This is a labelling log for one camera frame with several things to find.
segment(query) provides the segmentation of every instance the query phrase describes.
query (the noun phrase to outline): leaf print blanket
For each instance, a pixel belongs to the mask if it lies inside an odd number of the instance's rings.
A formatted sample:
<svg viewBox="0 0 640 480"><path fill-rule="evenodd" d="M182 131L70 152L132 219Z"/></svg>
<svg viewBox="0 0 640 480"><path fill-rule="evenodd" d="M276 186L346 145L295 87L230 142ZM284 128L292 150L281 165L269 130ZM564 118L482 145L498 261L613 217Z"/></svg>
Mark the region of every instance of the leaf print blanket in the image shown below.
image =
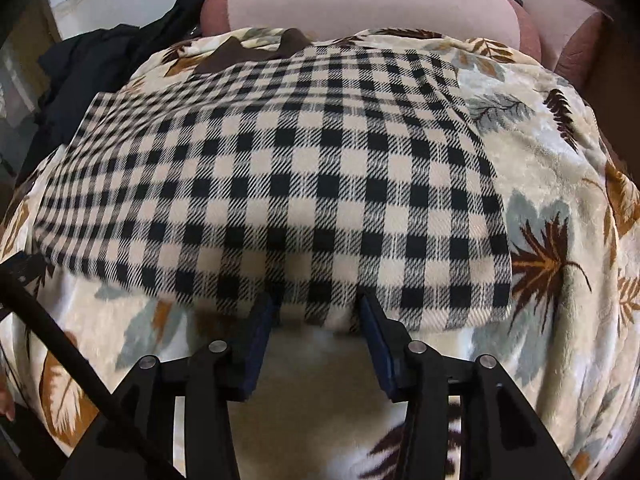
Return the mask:
<svg viewBox="0 0 640 480"><path fill-rule="evenodd" d="M188 78L233 36L276 50L283 29L247 28L154 54L123 89ZM636 417L640 339L640 194L610 160L591 108L530 57L484 38L367 30L316 44L428 51L457 69L460 92L497 171L513 267L504 322L418 333L463 359L495 355L522 389L576 478L596 479ZM2 259L30 250L45 161L5 222ZM224 337L233 320L43 270L38 300L113 390L144 354L163 360ZM27 402L67 452L95 416L84 393L16 319L0 324L8 365ZM364 341L309 326L274 330L252 400L230 416L243 479L387 479L405 406L379 390ZM175 465L184 470L178 404ZM455 478L460 405L450 400L447 473Z"/></svg>

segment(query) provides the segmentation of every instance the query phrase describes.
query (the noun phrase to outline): silver rivet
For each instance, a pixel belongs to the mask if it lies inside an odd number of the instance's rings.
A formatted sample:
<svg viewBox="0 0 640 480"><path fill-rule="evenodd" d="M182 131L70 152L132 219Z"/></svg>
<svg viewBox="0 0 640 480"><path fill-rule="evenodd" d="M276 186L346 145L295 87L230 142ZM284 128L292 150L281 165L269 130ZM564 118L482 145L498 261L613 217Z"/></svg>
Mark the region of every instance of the silver rivet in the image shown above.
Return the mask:
<svg viewBox="0 0 640 480"><path fill-rule="evenodd" d="M142 359L140 359L138 366L140 366L140 368L142 368L143 370L149 370L149 368L153 368L154 366L156 366L156 361L157 359L152 355L145 355Z"/></svg>
<svg viewBox="0 0 640 480"><path fill-rule="evenodd" d="M226 350L226 342L220 339L209 343L209 352L212 352L213 354L219 354L220 352L224 352L225 350Z"/></svg>
<svg viewBox="0 0 640 480"><path fill-rule="evenodd" d="M489 354L484 354L480 356L480 364L485 368L495 368L495 365L498 364L498 361L495 360L495 357Z"/></svg>
<svg viewBox="0 0 640 480"><path fill-rule="evenodd" d="M427 351L427 345L422 341L411 341L408 344L408 349L414 354L424 354Z"/></svg>

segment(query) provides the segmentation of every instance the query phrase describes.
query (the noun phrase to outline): black metal bracket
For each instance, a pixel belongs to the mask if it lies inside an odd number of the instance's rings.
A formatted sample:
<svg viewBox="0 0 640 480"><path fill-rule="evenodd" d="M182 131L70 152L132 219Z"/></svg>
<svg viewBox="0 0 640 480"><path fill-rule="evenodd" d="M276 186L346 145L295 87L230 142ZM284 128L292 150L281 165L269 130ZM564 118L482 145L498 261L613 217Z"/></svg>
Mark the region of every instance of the black metal bracket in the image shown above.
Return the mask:
<svg viewBox="0 0 640 480"><path fill-rule="evenodd" d="M185 397L185 460L190 480L239 480L227 402L255 389L278 307L263 293L229 340L161 363L144 356L113 395L60 327L0 267L0 303L15 312L58 358L100 414L69 457L61 480L183 478L172 466L175 397ZM357 307L380 387L408 402L395 480L442 480L450 395L461 397L461 480L572 480L561 453L498 361L440 355L387 319L378 300Z"/></svg>
<svg viewBox="0 0 640 480"><path fill-rule="evenodd" d="M462 404L461 480L572 480L574 476L536 412L491 355L474 362L440 355L387 319L378 300L358 296L360 325L380 388L406 400L394 480L442 480L449 396Z"/></svg>

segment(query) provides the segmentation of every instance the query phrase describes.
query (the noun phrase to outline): black rod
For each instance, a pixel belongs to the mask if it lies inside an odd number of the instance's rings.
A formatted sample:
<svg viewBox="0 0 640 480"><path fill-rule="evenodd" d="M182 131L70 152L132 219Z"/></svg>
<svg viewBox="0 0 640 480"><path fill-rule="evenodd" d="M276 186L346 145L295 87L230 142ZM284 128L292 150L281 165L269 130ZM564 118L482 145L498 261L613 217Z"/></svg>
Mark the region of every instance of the black rod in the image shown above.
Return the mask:
<svg viewBox="0 0 640 480"><path fill-rule="evenodd" d="M82 357L47 311L2 267L0 267L0 303L14 312L55 355L73 380L84 390L89 400L107 420L116 424L123 436L133 444L150 466L164 478L184 480L174 466L167 462L156 447L140 433L120 405L111 397L110 391L93 367Z"/></svg>

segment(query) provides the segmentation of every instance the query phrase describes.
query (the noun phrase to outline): buffalo check blanket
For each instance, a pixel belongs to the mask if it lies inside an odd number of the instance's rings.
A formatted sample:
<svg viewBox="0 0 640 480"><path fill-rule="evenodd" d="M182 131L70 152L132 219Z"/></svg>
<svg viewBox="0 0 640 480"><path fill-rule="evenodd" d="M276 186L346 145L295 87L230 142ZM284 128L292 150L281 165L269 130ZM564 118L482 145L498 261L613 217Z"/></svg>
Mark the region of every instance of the buffalo check blanket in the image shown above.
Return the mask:
<svg viewBox="0 0 640 480"><path fill-rule="evenodd" d="M411 330L508 314L503 207L456 72L416 50L290 59L99 94L34 240L89 278L352 330L359 287Z"/></svg>

